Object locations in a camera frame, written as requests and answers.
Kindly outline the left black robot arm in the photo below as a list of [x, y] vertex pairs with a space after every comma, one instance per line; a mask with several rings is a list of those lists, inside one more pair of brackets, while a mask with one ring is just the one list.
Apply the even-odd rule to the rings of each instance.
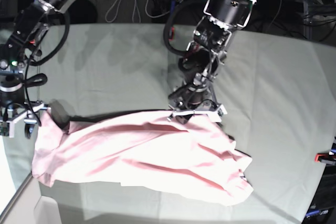
[[[179, 4], [168, 18], [163, 40], [166, 48], [179, 56], [178, 68], [182, 85], [169, 96], [172, 110], [168, 120], [187, 123], [195, 115], [206, 115], [215, 123], [227, 114], [213, 88], [219, 67], [224, 63], [234, 33], [245, 28], [257, 0], [187, 0]], [[175, 18], [185, 8], [203, 3], [203, 17], [193, 31], [193, 39], [185, 50], [170, 44], [169, 33]]]

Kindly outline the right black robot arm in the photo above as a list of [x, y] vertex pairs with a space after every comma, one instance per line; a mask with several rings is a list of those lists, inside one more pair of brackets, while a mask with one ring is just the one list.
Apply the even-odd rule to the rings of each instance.
[[[51, 59], [64, 45], [70, 29], [67, 12], [76, 0], [34, 0], [15, 19], [14, 30], [5, 44], [1, 45], [1, 136], [13, 138], [15, 125], [23, 120], [25, 136], [30, 138], [35, 125], [41, 125], [37, 113], [48, 110], [43, 101], [31, 101], [28, 89], [47, 83], [47, 76], [38, 73], [28, 77], [30, 66], [41, 66]], [[44, 58], [40, 44], [49, 30], [45, 22], [53, 11], [63, 14], [64, 34], [56, 48]]]

